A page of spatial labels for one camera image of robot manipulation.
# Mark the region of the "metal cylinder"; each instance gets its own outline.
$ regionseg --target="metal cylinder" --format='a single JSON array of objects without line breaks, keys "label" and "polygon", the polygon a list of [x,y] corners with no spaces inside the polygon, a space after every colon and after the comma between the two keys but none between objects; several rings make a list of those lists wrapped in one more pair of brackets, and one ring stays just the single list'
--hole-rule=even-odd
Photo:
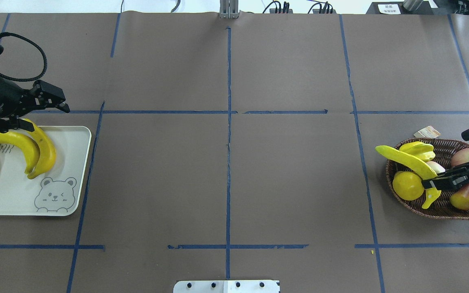
[{"label": "metal cylinder", "polygon": [[407,11],[414,12],[421,6],[423,0],[404,0],[403,7]]}]

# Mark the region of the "cartoon bear face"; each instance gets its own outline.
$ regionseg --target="cartoon bear face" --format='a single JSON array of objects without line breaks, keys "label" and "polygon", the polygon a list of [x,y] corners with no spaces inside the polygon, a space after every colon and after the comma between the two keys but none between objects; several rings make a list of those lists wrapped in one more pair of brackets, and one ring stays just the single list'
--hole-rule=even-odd
[{"label": "cartoon bear face", "polygon": [[35,197],[37,211],[67,212],[75,204],[73,188],[77,184],[75,178],[70,177],[65,181],[54,181],[46,177],[41,181],[41,191]]}]

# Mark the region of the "brown woven basket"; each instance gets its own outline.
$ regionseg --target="brown woven basket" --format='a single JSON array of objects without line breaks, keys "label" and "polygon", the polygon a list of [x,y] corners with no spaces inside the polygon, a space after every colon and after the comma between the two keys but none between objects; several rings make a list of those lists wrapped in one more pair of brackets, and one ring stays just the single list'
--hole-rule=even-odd
[{"label": "brown woven basket", "polygon": [[[442,165],[445,169],[450,168],[450,160],[452,156],[458,152],[459,150],[469,148],[469,144],[458,141],[458,140],[451,140],[451,139],[431,139],[431,138],[411,138],[405,141],[398,143],[395,148],[399,149],[405,143],[413,142],[413,141],[422,141],[424,143],[430,143],[434,146],[434,152],[436,154],[433,161],[436,161],[440,165]],[[450,203],[450,197],[454,194],[454,191],[444,191],[441,193],[441,196],[432,203],[432,205],[424,210],[421,208],[423,202],[426,200],[425,195],[422,195],[420,198],[412,201],[407,201],[400,198],[396,191],[394,191],[392,187],[392,180],[394,178],[394,174],[397,171],[410,171],[409,168],[396,163],[391,160],[387,160],[387,182],[392,194],[396,197],[396,199],[410,211],[421,215],[423,217],[431,218],[431,219],[465,219],[469,220],[469,211],[461,211],[457,208],[454,208]]]}]

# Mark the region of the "rectangular tray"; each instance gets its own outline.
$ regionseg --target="rectangular tray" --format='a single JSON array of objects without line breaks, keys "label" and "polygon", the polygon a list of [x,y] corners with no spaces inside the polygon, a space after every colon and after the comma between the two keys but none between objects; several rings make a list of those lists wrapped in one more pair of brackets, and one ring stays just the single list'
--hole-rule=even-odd
[{"label": "rectangular tray", "polygon": [[[56,147],[56,163],[30,180],[24,173],[23,152],[11,144],[0,144],[0,215],[67,216],[79,205],[92,134],[85,126],[40,127]],[[49,202],[49,193],[58,197],[63,193],[67,200]]]}]

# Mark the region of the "white bracket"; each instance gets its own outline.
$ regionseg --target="white bracket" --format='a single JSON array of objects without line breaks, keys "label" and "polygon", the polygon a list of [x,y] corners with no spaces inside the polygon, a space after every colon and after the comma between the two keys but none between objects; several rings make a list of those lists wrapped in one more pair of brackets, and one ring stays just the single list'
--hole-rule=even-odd
[{"label": "white bracket", "polygon": [[220,18],[238,18],[238,0],[220,0]]},{"label": "white bracket", "polygon": [[280,293],[280,281],[180,281],[173,287],[173,293]]}]

